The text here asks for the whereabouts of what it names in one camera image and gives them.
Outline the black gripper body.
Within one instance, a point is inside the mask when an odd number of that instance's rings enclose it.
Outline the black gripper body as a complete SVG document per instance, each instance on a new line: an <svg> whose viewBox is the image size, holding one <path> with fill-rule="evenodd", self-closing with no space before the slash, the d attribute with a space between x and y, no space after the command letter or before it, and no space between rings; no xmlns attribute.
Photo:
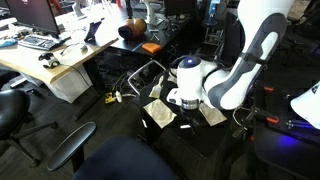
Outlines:
<svg viewBox="0 0 320 180"><path fill-rule="evenodd" d="M188 121L191 126L199 125L199 113L197 109L181 109L183 117Z"/></svg>

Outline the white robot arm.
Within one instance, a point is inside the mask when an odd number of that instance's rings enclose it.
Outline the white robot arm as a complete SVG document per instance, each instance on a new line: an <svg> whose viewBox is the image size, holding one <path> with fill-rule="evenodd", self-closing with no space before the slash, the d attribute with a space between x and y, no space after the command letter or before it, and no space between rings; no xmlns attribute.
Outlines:
<svg viewBox="0 0 320 180"><path fill-rule="evenodd" d="M219 110L243 104L263 66L280 44L287 29L287 16L295 0L240 0L237 20L244 44L230 68L199 56L186 56L178 64L177 86L166 97L184 110L201 103Z"/></svg>

